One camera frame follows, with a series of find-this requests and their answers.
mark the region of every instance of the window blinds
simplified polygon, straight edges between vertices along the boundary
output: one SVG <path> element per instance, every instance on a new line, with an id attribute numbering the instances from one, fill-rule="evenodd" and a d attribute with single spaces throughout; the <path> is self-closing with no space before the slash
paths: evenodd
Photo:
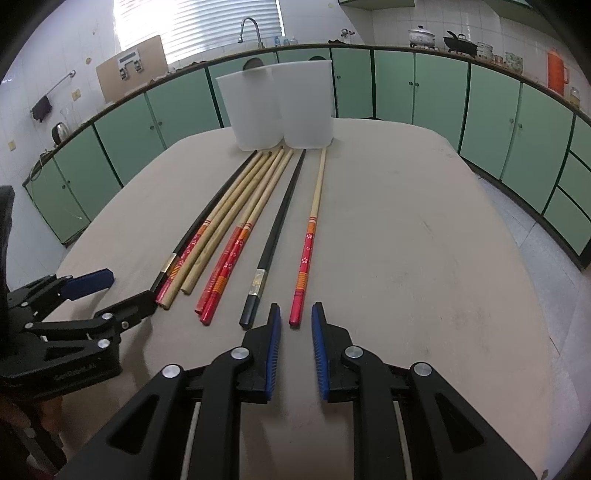
<path id="1" fill-rule="evenodd" d="M 122 50 L 160 35 L 169 64 L 236 43 L 244 17 L 256 20 L 262 38 L 282 35 L 277 0 L 115 0 L 113 13 Z M 250 21 L 243 38 L 256 39 Z"/>

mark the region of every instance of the blue gripper pad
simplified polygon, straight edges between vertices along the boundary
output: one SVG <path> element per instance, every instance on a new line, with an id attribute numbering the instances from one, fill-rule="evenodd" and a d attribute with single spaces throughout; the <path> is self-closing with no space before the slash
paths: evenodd
<path id="1" fill-rule="evenodd" d="M 271 324 L 271 339 L 267 353 L 265 396 L 271 399 L 275 388 L 275 377 L 277 376 L 277 359 L 279 357 L 279 340 L 281 336 L 281 310 L 277 303 L 271 305 L 267 324 Z"/>
<path id="2" fill-rule="evenodd" d="M 61 296 L 68 300 L 78 300 L 91 293 L 109 288 L 115 282 L 113 272 L 108 268 L 72 278 L 61 288 Z"/>
<path id="3" fill-rule="evenodd" d="M 316 376 L 318 377 L 318 389 L 322 400 L 329 397 L 329 362 L 324 347 L 321 322 L 326 323 L 324 317 L 320 318 L 318 307 L 312 307 L 312 340 L 314 341 L 314 356 L 316 357 Z"/>

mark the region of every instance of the floor tile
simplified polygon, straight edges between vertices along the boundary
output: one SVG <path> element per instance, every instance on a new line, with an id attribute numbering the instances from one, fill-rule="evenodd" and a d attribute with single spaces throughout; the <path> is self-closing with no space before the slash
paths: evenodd
<path id="1" fill-rule="evenodd" d="M 579 398 L 585 425 L 591 423 L 591 278 L 583 277 L 573 320 L 561 352 Z"/>
<path id="2" fill-rule="evenodd" d="M 535 220 L 525 212 L 524 209 L 519 207 L 513 200 L 507 195 L 497 189 L 495 186 L 488 183 L 485 179 L 479 180 L 482 187 L 485 189 L 491 201 L 495 204 L 497 209 L 502 208 L 508 212 L 515 220 L 517 220 L 527 231 L 535 224 Z"/>
<path id="3" fill-rule="evenodd" d="M 552 349 L 554 403 L 550 426 L 550 447 L 545 468 L 548 479 L 560 471 L 579 444 L 587 425 L 579 408 L 579 399 L 564 362 Z"/>
<path id="4" fill-rule="evenodd" d="M 553 264 L 565 272 L 573 285 L 578 288 L 579 282 L 583 278 L 583 274 L 542 226 L 536 224 L 532 228 L 528 235 L 528 241 L 533 244 L 535 243 L 536 248 L 539 249 L 540 252 L 543 252 L 544 255 L 553 258 Z"/>
<path id="5" fill-rule="evenodd" d="M 532 228 L 520 247 L 521 256 L 534 283 L 550 338 L 562 352 L 579 289 L 564 271 L 562 263 L 543 248 L 537 234 L 539 230 L 539 225 Z"/>
<path id="6" fill-rule="evenodd" d="M 507 228 L 511 232 L 511 235 L 513 235 L 515 243 L 517 243 L 517 246 L 520 247 L 523 244 L 530 230 L 521 225 L 515 217 L 513 217 L 509 212 L 507 212 L 507 210 L 500 208 L 497 205 L 495 205 L 495 207 L 497 209 L 497 212 L 499 212 L 499 215 L 505 222 Z"/>

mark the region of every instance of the cabinet door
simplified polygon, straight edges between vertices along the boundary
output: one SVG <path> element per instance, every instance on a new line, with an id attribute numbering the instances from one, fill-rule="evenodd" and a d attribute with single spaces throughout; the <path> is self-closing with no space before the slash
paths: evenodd
<path id="1" fill-rule="evenodd" d="M 220 128 L 205 69 L 182 75 L 146 93 L 167 147 Z"/>
<path id="2" fill-rule="evenodd" d="M 413 122 L 414 54 L 376 50 L 375 116 L 381 120 Z"/>
<path id="3" fill-rule="evenodd" d="M 339 118 L 371 118 L 371 54 L 359 48 L 332 48 Z"/>
<path id="4" fill-rule="evenodd" d="M 222 121 L 224 127 L 230 126 L 230 119 L 228 118 L 228 113 L 226 112 L 226 106 L 223 104 L 222 93 L 220 91 L 220 87 L 217 84 L 216 78 L 223 77 L 224 75 L 229 75 L 234 72 L 239 72 L 244 67 L 244 64 L 254 58 L 259 58 L 263 62 L 264 65 L 273 65 L 277 63 L 277 57 L 274 52 L 268 53 L 261 53 L 260 55 L 251 55 L 249 57 L 242 57 L 235 60 L 224 61 L 222 63 L 218 63 L 217 65 L 212 65 L 211 67 L 207 67 L 209 69 L 209 74 L 212 77 L 212 85 L 213 85 L 213 92 L 216 95 L 217 106 L 220 109 L 220 114 L 222 115 Z"/>
<path id="5" fill-rule="evenodd" d="M 570 150 L 583 160 L 587 166 L 591 167 L 591 126 L 581 117 L 577 117 L 574 123 Z"/>
<path id="6" fill-rule="evenodd" d="M 164 151 L 144 95 L 107 113 L 95 127 L 123 185 Z"/>
<path id="7" fill-rule="evenodd" d="M 90 221 L 76 203 L 53 159 L 27 183 L 27 191 L 61 243 L 86 227 Z"/>
<path id="8" fill-rule="evenodd" d="M 323 60 L 330 60 L 328 48 L 298 48 L 296 50 L 279 50 L 277 52 L 280 63 L 289 61 L 306 61 L 312 57 L 322 57 Z"/>
<path id="9" fill-rule="evenodd" d="M 564 160 L 573 113 L 528 85 L 501 181 L 542 212 Z"/>
<path id="10" fill-rule="evenodd" d="M 413 124 L 436 131 L 457 150 L 466 107 L 468 64 L 417 53 Z"/>
<path id="11" fill-rule="evenodd" d="M 460 154 L 494 178 L 501 172 L 515 126 L 519 81 L 472 65 L 470 99 Z"/>
<path id="12" fill-rule="evenodd" d="M 94 220 L 121 189 L 92 127 L 68 142 L 56 153 L 55 159 L 90 220 Z"/>
<path id="13" fill-rule="evenodd" d="M 544 217 L 580 255 L 591 238 L 591 222 L 560 190 L 556 189 Z"/>

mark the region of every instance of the orange thermos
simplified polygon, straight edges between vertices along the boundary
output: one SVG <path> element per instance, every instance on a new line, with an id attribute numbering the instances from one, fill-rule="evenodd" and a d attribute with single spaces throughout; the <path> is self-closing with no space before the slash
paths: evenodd
<path id="1" fill-rule="evenodd" d="M 548 52 L 548 88 L 564 96 L 564 85 L 570 82 L 570 72 L 555 48 Z"/>

